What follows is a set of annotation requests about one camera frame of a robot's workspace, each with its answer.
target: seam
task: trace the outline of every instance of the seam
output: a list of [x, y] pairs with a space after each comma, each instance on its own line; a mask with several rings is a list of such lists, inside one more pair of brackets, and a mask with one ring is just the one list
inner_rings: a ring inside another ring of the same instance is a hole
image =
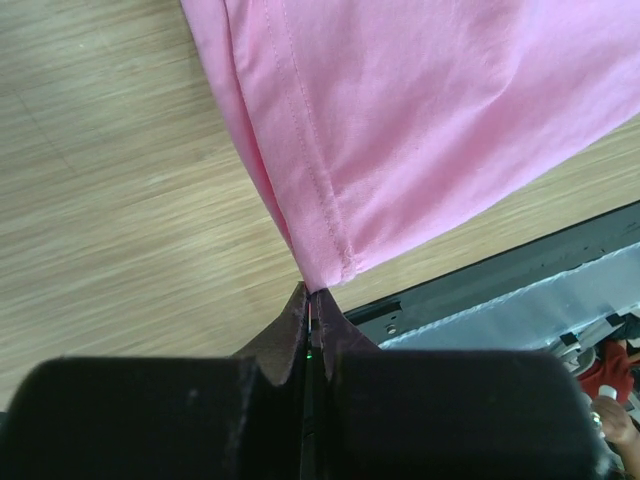
[[320, 293], [316, 293], [316, 315], [318, 316], [318, 328], [320, 329], [320, 346], [322, 347], [322, 361], [324, 363], [325, 338], [324, 322], [322, 321], [322, 303], [320, 303]]
[[274, 217], [276, 227], [278, 228], [278, 230], [280, 230], [282, 236], [285, 237], [284, 238], [285, 243], [289, 246], [289, 248], [292, 249], [293, 242], [291, 240], [291, 231], [289, 229], [289, 224], [287, 223], [287, 219], [282, 213], [282, 207], [280, 205], [280, 202], [278, 201], [278, 197], [276, 196], [275, 188], [273, 187], [273, 182], [271, 181], [271, 176], [269, 175], [269, 172], [267, 172], [267, 167], [264, 163], [262, 151], [260, 150], [260, 145], [258, 144], [256, 131], [253, 126], [253, 122], [251, 121], [251, 118], [249, 116], [249, 111], [248, 111], [249, 107], [247, 106], [248, 104], [247, 104], [246, 96], [244, 93], [244, 89], [242, 88], [242, 84], [240, 83], [240, 78], [238, 76], [235, 45], [233, 43], [233, 35], [231, 34], [231, 20], [229, 17], [229, 7], [227, 6], [226, 2], [222, 2], [222, 8], [224, 9], [224, 13], [225, 13], [224, 21], [226, 24], [225, 26], [226, 26], [227, 38], [229, 42], [229, 62], [231, 63], [231, 66], [232, 66], [231, 72], [233, 76], [233, 84], [237, 88], [238, 95], [241, 99], [240, 104], [241, 104], [241, 115], [243, 118], [242, 123], [245, 123], [246, 121], [247, 128], [250, 131], [250, 136], [249, 136], [249, 143], [251, 144], [250, 148], [255, 147], [255, 150], [258, 154], [258, 161], [256, 162], [256, 165], [257, 165], [257, 168], [260, 170], [260, 173], [264, 173], [264, 176], [266, 178], [266, 183], [267, 183], [266, 187], [268, 188], [267, 193], [271, 194], [271, 196], [275, 200], [276, 211], [272, 213], [269, 207], [267, 207], [267, 210], [269, 211], [269, 214], [272, 217]]
[[[271, 39], [271, 48], [273, 50], [274, 58], [275, 58], [275, 61], [276, 61], [276, 69], [278, 70], [278, 75], [280, 76], [280, 81], [284, 85], [284, 75], [282, 73], [282, 68], [281, 68], [281, 65], [280, 65], [280, 56], [278, 55], [278, 51], [276, 49], [276, 45], [275, 45], [275, 41], [274, 41], [273, 29], [271, 27], [271, 18], [269, 16], [269, 9], [268, 9], [268, 6], [267, 6], [267, 0], [263, 0], [262, 4], [264, 6], [265, 19], [267, 21], [267, 29], [269, 30], [269, 36], [271, 37], [270, 38]], [[285, 17], [286, 17], [286, 11], [284, 10], [284, 4], [282, 5], [282, 7], [283, 7], [283, 11], [285, 12]], [[291, 48], [293, 48], [292, 39], [291, 39], [291, 35], [289, 34], [289, 29], [288, 29], [288, 26], [286, 24], [286, 20], [285, 20], [285, 30], [287, 31], [287, 35], [289, 37], [289, 44], [290, 44]], [[298, 67], [297, 67], [297, 64], [295, 62], [295, 58], [293, 58], [293, 50], [291, 52], [291, 56], [292, 56], [292, 60], [293, 60], [294, 69], [296, 71], [296, 80], [297, 80], [298, 86], [301, 88], [301, 93], [302, 93], [303, 99], [305, 101], [305, 104], [307, 106], [307, 113], [309, 113], [309, 105], [308, 105], [308, 102], [307, 102], [307, 99], [306, 99], [306, 95], [304, 94], [304, 89], [302, 89], [302, 86], [301, 86]], [[340, 257], [340, 263], [341, 263], [341, 265], [340, 265], [340, 280], [344, 281], [345, 272], [346, 272], [346, 269], [347, 269], [347, 267], [345, 265], [344, 257], [342, 255], [342, 252], [340, 251], [340, 247], [338, 246], [338, 241], [337, 241], [337, 238], [336, 238], [335, 230], [333, 229], [333, 226], [331, 224], [329, 216], [327, 215], [327, 209], [326, 209], [326, 206], [325, 206], [324, 198], [321, 195], [320, 186], [318, 184], [318, 179], [316, 178], [315, 174], [313, 173], [313, 169], [309, 165], [309, 159], [308, 159], [308, 154], [309, 153], [308, 153], [308, 150], [307, 150], [307, 148], [305, 146], [305, 143], [304, 143], [304, 141], [302, 139], [302, 135], [300, 133], [301, 132], [300, 124], [298, 123], [298, 119], [297, 119], [296, 114], [294, 112], [293, 104], [291, 103], [291, 98], [289, 96], [289, 93], [287, 93], [286, 89], [284, 89], [284, 93], [285, 93], [285, 97], [287, 99], [287, 103], [289, 105], [289, 112], [291, 114], [291, 118], [292, 118], [293, 123], [295, 125], [296, 136], [298, 138], [298, 143], [300, 144], [300, 148], [301, 148], [302, 153], [303, 153], [303, 161], [305, 163], [305, 167], [307, 168], [307, 173], [309, 174], [309, 177], [311, 177], [311, 182], [313, 183], [313, 187], [314, 187], [314, 189], [316, 191], [316, 195], [318, 196], [318, 199], [320, 200], [320, 206], [322, 208], [322, 216], [324, 218], [324, 221], [325, 221], [325, 224], [327, 226], [327, 229], [329, 230], [329, 236], [331, 237], [331, 240], [333, 242], [333, 246], [336, 249], [336, 251], [338, 253], [338, 256]], [[316, 142], [317, 142], [318, 140], [317, 140], [317, 133], [316, 133], [315, 126], [313, 125], [313, 122], [310, 122], [310, 123], [311, 123], [311, 126], [312, 126], [312, 130], [314, 132], [314, 137], [316, 138]]]
[[[302, 94], [302, 99], [304, 100], [305, 108], [307, 110], [307, 117], [309, 118], [309, 123], [311, 124], [311, 130], [313, 131], [313, 138], [314, 138], [315, 143], [316, 143], [315, 147], [316, 147], [316, 150], [318, 152], [318, 155], [320, 157], [322, 157], [321, 150], [320, 150], [320, 139], [318, 138], [318, 130], [316, 129], [316, 124], [313, 121], [313, 116], [311, 115], [311, 107], [309, 106], [309, 100], [307, 99], [307, 94], [306, 94], [306, 92], [304, 90], [304, 85], [302, 84], [302, 80], [300, 79], [300, 70], [298, 69], [298, 62], [296, 61], [296, 56], [295, 56], [295, 53], [293, 51], [293, 39], [291, 37], [291, 31], [289, 29], [289, 19], [288, 19], [288, 16], [287, 16], [287, 9], [285, 7], [284, 1], [281, 2], [281, 5], [282, 5], [282, 13], [284, 14], [284, 28], [285, 28], [285, 30], [287, 32], [287, 37], [289, 39], [289, 51], [291, 52], [291, 61], [293, 62], [293, 68], [294, 68], [294, 70], [296, 72], [296, 79], [298, 81], [297, 83], [298, 83], [298, 86], [300, 87], [300, 93]], [[335, 199], [335, 195], [334, 195], [333, 187], [331, 186], [331, 183], [329, 183], [329, 188], [330, 188], [331, 197]], [[335, 205], [335, 212], [338, 215], [338, 219], [340, 221], [340, 224], [344, 225], [344, 218], [342, 217], [342, 211], [338, 208], [337, 205]], [[327, 221], [327, 223], [329, 223], [329, 220], [326, 218], [326, 213], [325, 213], [325, 221]], [[331, 230], [332, 236], [334, 236], [335, 233], [334, 233], [334, 231], [332, 229], [333, 227], [330, 226], [330, 225], [328, 225], [328, 226], [329, 226], [329, 229]], [[337, 243], [336, 243], [336, 248], [338, 249], [338, 254], [341, 255], [341, 251], [340, 251], [340, 248], [338, 247]], [[349, 242], [348, 239], [346, 239], [346, 245], [345, 245], [344, 254], [346, 256], [346, 259], [347, 259], [347, 262], [349, 264], [349, 267], [351, 267], [351, 265], [353, 263], [353, 250], [352, 250], [352, 247], [351, 247], [351, 242]], [[341, 272], [341, 274], [342, 274], [342, 278], [344, 279], [345, 278], [345, 273], [346, 273], [346, 270], [347, 270], [348, 267], [347, 267], [347, 265], [344, 264], [344, 259], [342, 259], [342, 260], [343, 261], [342, 261], [342, 272]]]

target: finger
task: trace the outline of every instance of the finger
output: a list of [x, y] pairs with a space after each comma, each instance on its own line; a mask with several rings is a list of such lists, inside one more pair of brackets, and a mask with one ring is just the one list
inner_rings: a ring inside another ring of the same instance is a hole
[[607, 439], [610, 439], [616, 433], [616, 427], [608, 420], [601, 419], [602, 422], [602, 433]]
[[619, 405], [608, 397], [597, 397], [591, 404], [591, 409], [603, 418], [615, 418], [620, 415]]

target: pink shirt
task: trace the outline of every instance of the pink shirt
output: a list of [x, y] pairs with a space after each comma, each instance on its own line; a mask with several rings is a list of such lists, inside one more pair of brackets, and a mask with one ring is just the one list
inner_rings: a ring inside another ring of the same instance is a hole
[[633, 0], [182, 0], [311, 290], [460, 225], [640, 111]]

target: black machine part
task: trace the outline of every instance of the black machine part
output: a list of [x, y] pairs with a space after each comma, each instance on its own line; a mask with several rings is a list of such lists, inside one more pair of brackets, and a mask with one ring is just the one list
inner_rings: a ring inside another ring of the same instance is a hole
[[0, 428], [2, 479], [582, 480], [605, 458], [553, 357], [381, 351], [302, 285], [231, 358], [46, 362]]

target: stitching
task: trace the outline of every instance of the stitching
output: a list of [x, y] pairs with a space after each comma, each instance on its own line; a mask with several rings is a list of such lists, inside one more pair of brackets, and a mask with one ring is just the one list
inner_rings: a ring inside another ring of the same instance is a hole
[[271, 194], [271, 196], [275, 199], [275, 206], [276, 208], [274, 208], [274, 212], [271, 213], [271, 210], [269, 210], [269, 213], [274, 217], [275, 223], [278, 227], [278, 230], [281, 231], [282, 236], [284, 237], [284, 241], [285, 243], [291, 248], [291, 246], [293, 245], [293, 242], [291, 241], [291, 231], [289, 230], [289, 225], [287, 224], [287, 221], [284, 218], [284, 214], [282, 213], [282, 209], [280, 208], [280, 204], [278, 202], [278, 197], [276, 196], [275, 193], [275, 189], [273, 187], [273, 183], [271, 182], [271, 177], [269, 176], [269, 174], [267, 173], [267, 167], [264, 164], [264, 162], [262, 161], [262, 152], [260, 151], [260, 147], [258, 145], [258, 139], [256, 136], [256, 131], [254, 128], [253, 123], [251, 122], [251, 119], [249, 117], [249, 111], [248, 111], [248, 103], [247, 103], [247, 97], [245, 95], [244, 89], [242, 87], [242, 83], [240, 83], [240, 78], [238, 76], [238, 68], [237, 68], [237, 62], [236, 62], [236, 55], [235, 55], [235, 49], [234, 49], [234, 44], [233, 44], [233, 35], [231, 34], [231, 19], [229, 16], [229, 6], [227, 5], [226, 2], [222, 2], [222, 8], [224, 9], [224, 21], [225, 21], [225, 27], [226, 27], [226, 36], [227, 36], [227, 40], [229, 42], [229, 62], [232, 65], [232, 72], [233, 72], [233, 85], [237, 88], [238, 90], [238, 94], [241, 98], [241, 115], [243, 117], [243, 123], [246, 121], [247, 127], [249, 128], [249, 131], [251, 133], [251, 135], [249, 136], [250, 139], [250, 143], [251, 143], [251, 149], [253, 149], [255, 147], [255, 150], [258, 153], [259, 156], [259, 162], [257, 162], [257, 165], [260, 169], [261, 173], [264, 173], [265, 177], [267, 178], [267, 182], [266, 182], [266, 188], [268, 189], [268, 193]]
[[323, 362], [324, 362], [324, 351], [325, 351], [325, 344], [324, 344], [324, 340], [325, 340], [325, 336], [326, 336], [326, 332], [324, 329], [324, 322], [322, 321], [322, 303], [320, 303], [320, 293], [316, 294], [316, 314], [318, 316], [318, 328], [320, 329], [320, 345], [322, 346], [322, 357], [323, 357]]
[[[284, 84], [284, 75], [282, 73], [282, 69], [281, 69], [281, 66], [280, 66], [280, 57], [278, 55], [278, 51], [276, 50], [276, 45], [275, 45], [274, 36], [273, 36], [273, 29], [271, 28], [271, 18], [269, 17], [269, 9], [267, 7], [267, 0], [263, 0], [262, 4], [264, 6], [264, 13], [265, 13], [265, 17], [266, 17], [266, 20], [267, 20], [267, 29], [269, 30], [269, 36], [271, 37], [271, 48], [273, 50], [273, 54], [274, 54], [275, 61], [276, 61], [276, 69], [278, 70], [278, 75], [280, 75], [281, 82]], [[284, 10], [284, 4], [282, 5], [282, 8], [283, 8], [283, 11], [284, 11], [284, 15], [286, 17], [286, 10]], [[298, 72], [298, 66], [296, 64], [295, 58], [293, 57], [293, 44], [292, 44], [291, 35], [289, 33], [289, 28], [287, 26], [286, 18], [285, 18], [285, 29], [286, 29], [287, 35], [289, 37], [290, 48], [292, 49], [291, 50], [291, 57], [292, 57], [294, 69], [296, 71], [296, 78], [298, 80], [297, 83], [298, 83], [298, 85], [300, 87], [300, 90], [301, 90], [301, 93], [302, 93], [302, 97], [303, 97], [303, 99], [305, 101], [305, 105], [307, 107], [307, 113], [310, 116], [309, 104], [308, 104], [306, 95], [304, 93], [304, 89], [302, 88], [302, 84], [300, 82], [300, 75], [299, 75], [299, 72]], [[308, 151], [307, 151], [307, 148], [306, 148], [306, 146], [304, 144], [304, 141], [302, 140], [302, 135], [300, 133], [301, 132], [300, 125], [299, 125], [298, 119], [297, 119], [297, 117], [295, 115], [295, 112], [294, 112], [294, 109], [293, 109], [293, 104], [291, 103], [291, 98], [289, 97], [289, 93], [287, 93], [286, 89], [285, 89], [285, 97], [287, 98], [287, 103], [289, 105], [289, 112], [291, 114], [291, 118], [293, 119], [293, 123], [295, 125], [296, 136], [298, 137], [298, 143], [300, 144], [300, 148], [301, 148], [301, 150], [303, 152], [303, 161], [305, 163], [305, 166], [307, 167], [307, 172], [308, 172], [309, 176], [311, 177], [311, 182], [313, 183], [313, 187], [314, 187], [314, 189], [316, 191], [316, 195], [320, 199], [320, 206], [322, 207], [322, 215], [324, 217], [325, 224], [326, 224], [326, 226], [327, 226], [327, 228], [329, 230], [329, 236], [331, 237], [331, 240], [333, 241], [333, 246], [336, 249], [336, 251], [338, 252], [338, 256], [340, 257], [340, 260], [341, 260], [340, 276], [341, 276], [341, 280], [344, 280], [345, 271], [346, 271], [347, 267], [345, 265], [344, 258], [342, 256], [341, 251], [340, 251], [340, 247], [338, 246], [338, 241], [337, 241], [337, 238], [336, 238], [335, 231], [334, 231], [333, 226], [331, 225], [331, 222], [329, 221], [329, 217], [327, 215], [327, 209], [325, 208], [325, 201], [324, 201], [324, 199], [323, 199], [323, 197], [322, 197], [322, 195], [320, 193], [320, 186], [318, 184], [318, 179], [314, 175], [313, 169], [309, 165]], [[318, 137], [317, 137], [317, 132], [316, 132], [315, 126], [314, 126], [313, 122], [311, 121], [311, 118], [309, 118], [309, 120], [310, 120], [310, 123], [311, 123], [311, 127], [312, 127], [312, 130], [313, 130], [316, 142], [318, 142]]]

